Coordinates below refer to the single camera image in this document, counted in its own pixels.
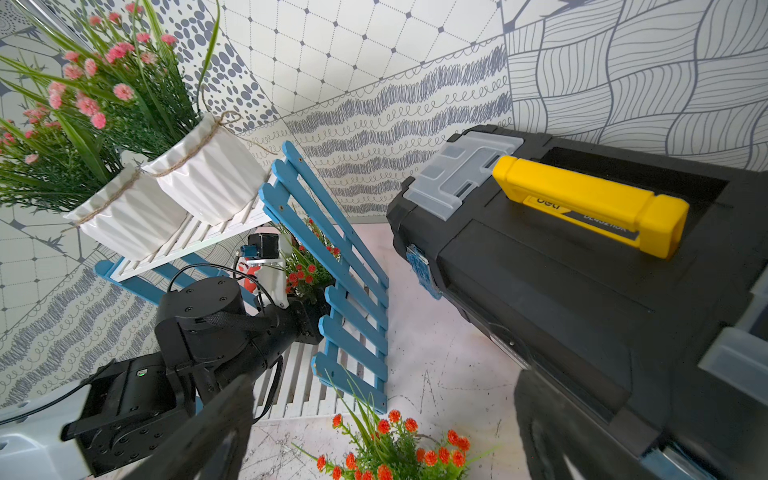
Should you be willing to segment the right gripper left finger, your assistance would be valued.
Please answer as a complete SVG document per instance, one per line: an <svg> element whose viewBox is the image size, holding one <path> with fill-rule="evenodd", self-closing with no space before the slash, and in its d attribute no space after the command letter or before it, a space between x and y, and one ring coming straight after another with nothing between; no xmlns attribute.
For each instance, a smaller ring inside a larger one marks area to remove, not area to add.
<svg viewBox="0 0 768 480"><path fill-rule="evenodd" d="M236 479L253 422L254 380L241 375L188 420L128 479Z"/></svg>

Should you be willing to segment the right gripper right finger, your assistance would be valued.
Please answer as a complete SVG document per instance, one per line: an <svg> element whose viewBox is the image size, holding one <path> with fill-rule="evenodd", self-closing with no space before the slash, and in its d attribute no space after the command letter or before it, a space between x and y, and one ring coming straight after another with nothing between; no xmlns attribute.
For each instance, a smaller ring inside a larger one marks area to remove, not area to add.
<svg viewBox="0 0 768 480"><path fill-rule="evenodd" d="M523 371L514 391L517 423L533 479L653 479L644 468L537 373Z"/></svg>

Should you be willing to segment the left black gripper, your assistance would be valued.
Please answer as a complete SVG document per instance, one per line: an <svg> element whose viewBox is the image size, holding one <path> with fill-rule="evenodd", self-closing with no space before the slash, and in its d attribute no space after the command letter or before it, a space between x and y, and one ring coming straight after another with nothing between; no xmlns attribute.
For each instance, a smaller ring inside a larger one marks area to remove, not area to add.
<svg viewBox="0 0 768 480"><path fill-rule="evenodd" d="M290 296L288 300L288 311L297 327L296 341L318 345L324 339L319 329L319 321L322 317L330 314L330 305L324 299L317 299L312 302Z"/></svg>

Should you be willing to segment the red flower pot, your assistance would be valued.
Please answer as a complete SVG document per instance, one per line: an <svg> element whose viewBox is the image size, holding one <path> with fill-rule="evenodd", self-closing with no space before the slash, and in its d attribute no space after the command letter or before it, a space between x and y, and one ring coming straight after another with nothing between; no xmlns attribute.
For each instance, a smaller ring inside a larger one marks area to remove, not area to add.
<svg viewBox="0 0 768 480"><path fill-rule="evenodd" d="M284 225L278 224L277 229L291 241L291 247L282 253L286 293L312 304L317 303L324 298L325 289L335 283L335 278Z"/></svg>
<svg viewBox="0 0 768 480"><path fill-rule="evenodd" d="M350 440L352 450L336 461L295 447L333 479L464 479L471 466L492 454L473 452L471 440L453 429L436 439L398 410L378 414L357 387L345 396L358 408L335 415L332 428Z"/></svg>

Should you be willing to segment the pink flower pot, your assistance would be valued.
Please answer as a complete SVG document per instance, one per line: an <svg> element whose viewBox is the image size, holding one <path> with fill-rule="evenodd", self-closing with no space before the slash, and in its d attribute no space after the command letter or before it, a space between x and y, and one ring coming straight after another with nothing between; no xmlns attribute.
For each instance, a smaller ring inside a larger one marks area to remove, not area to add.
<svg viewBox="0 0 768 480"><path fill-rule="evenodd" d="M148 1L92 16L83 24L92 47L84 49L57 33L52 39L68 60L59 77L7 57L2 64L44 88L46 103L90 177L110 180L106 146L146 157L142 173L153 178L199 221L221 223L242 210L268 175L228 127L235 112L203 111L200 92L191 92L174 51L178 40L163 31Z"/></svg>
<svg viewBox="0 0 768 480"><path fill-rule="evenodd" d="M28 110L29 127L1 123L1 203L61 214L79 230L129 260L160 249L186 211L116 147L89 129Z"/></svg>

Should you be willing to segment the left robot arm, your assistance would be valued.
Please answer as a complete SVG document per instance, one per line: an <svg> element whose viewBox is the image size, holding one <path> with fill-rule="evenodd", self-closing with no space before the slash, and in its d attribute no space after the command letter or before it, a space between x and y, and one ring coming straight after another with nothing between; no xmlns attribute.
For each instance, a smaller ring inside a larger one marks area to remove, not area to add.
<svg viewBox="0 0 768 480"><path fill-rule="evenodd" d="M151 454L241 375L259 378L296 342L317 345L324 309L291 297L247 313L240 285L211 277L162 296L159 352L1 413L4 479L85 479Z"/></svg>

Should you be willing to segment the blue white slatted rack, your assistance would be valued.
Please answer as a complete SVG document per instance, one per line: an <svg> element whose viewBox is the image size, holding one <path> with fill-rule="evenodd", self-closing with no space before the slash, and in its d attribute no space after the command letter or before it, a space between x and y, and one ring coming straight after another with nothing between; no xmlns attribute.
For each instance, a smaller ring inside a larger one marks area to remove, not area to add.
<svg viewBox="0 0 768 480"><path fill-rule="evenodd" d="M144 279L155 273L180 285L193 279L174 261L198 265L207 277L223 272L219 262L201 251L244 235L269 222L283 225L334 277L324 292L331 310L319 321L324 340L318 349L289 350L285 378L269 416L272 419L331 415L337 394L352 394L377 413L388 409L389 279L353 229L340 207L312 171L308 159L289 141L271 168L267 184L232 218L209 225L187 217L157 251L139 261L124 258L98 262L101 278L157 304L162 290Z"/></svg>

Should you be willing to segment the floral pink table mat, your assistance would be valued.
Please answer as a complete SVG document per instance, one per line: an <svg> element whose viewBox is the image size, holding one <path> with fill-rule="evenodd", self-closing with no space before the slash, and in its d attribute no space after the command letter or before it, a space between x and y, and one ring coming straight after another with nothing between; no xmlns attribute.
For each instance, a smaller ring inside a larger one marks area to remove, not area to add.
<svg viewBox="0 0 768 480"><path fill-rule="evenodd" d="M388 225L355 229L390 279L390 407L433 438L450 429L468 437L472 453L482 457L469 478L528 478L513 399L520 368L446 299L431 297L395 252ZM350 448L328 416L263 421L251 430L240 476L319 479L312 456L340 461Z"/></svg>

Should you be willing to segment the red flower pot back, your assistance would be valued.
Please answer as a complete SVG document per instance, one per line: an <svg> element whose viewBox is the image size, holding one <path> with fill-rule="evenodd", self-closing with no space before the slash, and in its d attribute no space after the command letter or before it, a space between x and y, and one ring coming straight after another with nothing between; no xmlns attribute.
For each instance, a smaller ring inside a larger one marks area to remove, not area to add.
<svg viewBox="0 0 768 480"><path fill-rule="evenodd" d="M350 440L352 450L336 461L295 447L333 479L464 479L471 466L492 454L473 452L471 440L453 429L436 439L398 410L378 414L357 387L345 396L358 408L335 415L332 428Z"/></svg>

